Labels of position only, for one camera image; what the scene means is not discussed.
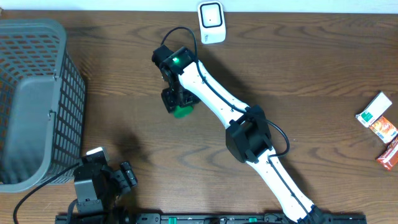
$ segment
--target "red packet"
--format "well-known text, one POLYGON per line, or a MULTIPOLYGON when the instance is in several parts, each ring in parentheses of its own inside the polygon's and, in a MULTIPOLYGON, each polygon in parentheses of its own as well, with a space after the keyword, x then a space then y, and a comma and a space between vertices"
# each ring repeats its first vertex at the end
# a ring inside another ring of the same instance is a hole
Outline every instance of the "red packet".
POLYGON ((387 151, 376 159, 378 163, 384 166, 388 171, 391 171, 398 163, 398 138, 395 138, 393 142, 388 146, 387 151))

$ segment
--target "green ball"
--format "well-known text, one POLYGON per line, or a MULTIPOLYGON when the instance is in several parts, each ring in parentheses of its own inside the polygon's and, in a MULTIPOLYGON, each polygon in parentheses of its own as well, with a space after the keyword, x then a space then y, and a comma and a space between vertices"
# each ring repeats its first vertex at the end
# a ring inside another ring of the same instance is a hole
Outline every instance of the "green ball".
POLYGON ((193 106, 186 106, 181 108, 180 106, 176 106, 174 110, 175 118, 183 118, 186 115, 190 114, 193 111, 193 106))

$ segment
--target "wooden tabletop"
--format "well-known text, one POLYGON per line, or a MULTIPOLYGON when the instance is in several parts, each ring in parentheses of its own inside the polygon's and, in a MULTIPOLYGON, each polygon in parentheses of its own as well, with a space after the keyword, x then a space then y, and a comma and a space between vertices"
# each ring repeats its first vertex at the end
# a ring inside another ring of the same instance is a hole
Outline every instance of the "wooden tabletop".
MULTIPOLYGON (((225 130, 203 104, 184 119, 168 114, 163 82, 151 62, 167 31, 195 12, 4 11, 3 19, 58 20, 68 51, 88 77, 83 149, 108 148, 112 166, 129 160, 139 185, 121 199, 134 211, 256 213, 281 211, 260 176, 226 149, 225 130)), ((375 158, 386 147, 354 118, 382 90, 384 114, 398 125, 398 16, 226 13, 227 36, 199 45, 199 59, 232 94, 259 104, 289 136, 282 159, 300 189, 334 213, 364 213, 368 223, 398 220, 398 167, 375 158)), ((166 41, 193 47, 187 32, 166 41)), ((272 130, 278 151, 283 139, 272 130)), ((26 194, 0 194, 0 223, 12 222, 26 194)), ((73 183, 35 193, 20 223, 53 223, 76 198, 73 183)))

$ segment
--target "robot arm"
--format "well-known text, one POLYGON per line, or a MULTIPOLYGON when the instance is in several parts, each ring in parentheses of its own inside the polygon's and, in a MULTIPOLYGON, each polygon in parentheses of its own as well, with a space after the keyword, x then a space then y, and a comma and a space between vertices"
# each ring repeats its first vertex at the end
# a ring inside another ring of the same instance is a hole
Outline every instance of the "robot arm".
POLYGON ((188 97, 190 99, 188 101, 187 98, 179 98, 179 96, 187 96, 187 93, 175 94, 176 97, 171 99, 172 92, 168 98, 162 94, 166 107, 169 106, 172 110, 173 106, 192 105, 198 102, 195 97, 202 100, 223 123, 229 151, 237 160, 249 164, 259 173, 277 197, 285 215, 295 222, 308 220, 308 214, 313 210, 314 204, 299 190, 280 164, 279 159, 269 157, 275 154, 275 149, 272 146, 271 134, 261 108, 259 106, 249 108, 247 104, 228 93, 209 74, 203 64, 198 62, 201 74, 219 95, 235 107, 263 116, 263 119, 248 118, 245 114, 232 110, 203 82, 196 62, 193 60, 193 54, 185 47, 173 53, 163 45, 154 52, 152 61, 158 65, 164 79, 169 82, 170 88, 177 92, 189 91, 194 94, 188 97))

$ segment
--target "green object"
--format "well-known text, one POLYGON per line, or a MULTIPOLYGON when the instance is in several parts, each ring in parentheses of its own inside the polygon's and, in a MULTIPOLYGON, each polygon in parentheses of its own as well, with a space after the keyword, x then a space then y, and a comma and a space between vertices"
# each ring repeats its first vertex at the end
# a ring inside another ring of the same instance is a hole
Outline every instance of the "green object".
POLYGON ((176 106, 174 110, 175 118, 183 118, 186 115, 190 114, 193 111, 193 106, 186 106, 181 108, 180 106, 176 106))
POLYGON ((365 112, 363 112, 361 116, 366 122, 368 122, 373 117, 371 113, 365 113, 365 112))
POLYGON ((177 218, 169 218, 169 224, 177 224, 177 218))

